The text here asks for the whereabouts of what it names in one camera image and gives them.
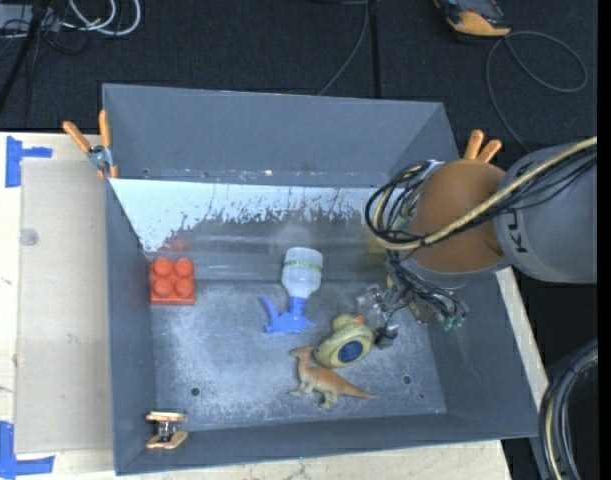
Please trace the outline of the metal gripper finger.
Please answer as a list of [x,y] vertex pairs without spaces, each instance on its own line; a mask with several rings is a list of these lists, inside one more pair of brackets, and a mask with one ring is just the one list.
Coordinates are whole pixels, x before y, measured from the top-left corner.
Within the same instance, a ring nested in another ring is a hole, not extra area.
[[356,298],[356,314],[365,322],[384,322],[386,307],[379,286],[368,287]]
[[375,331],[374,344],[380,350],[391,347],[398,337],[399,324],[385,324]]

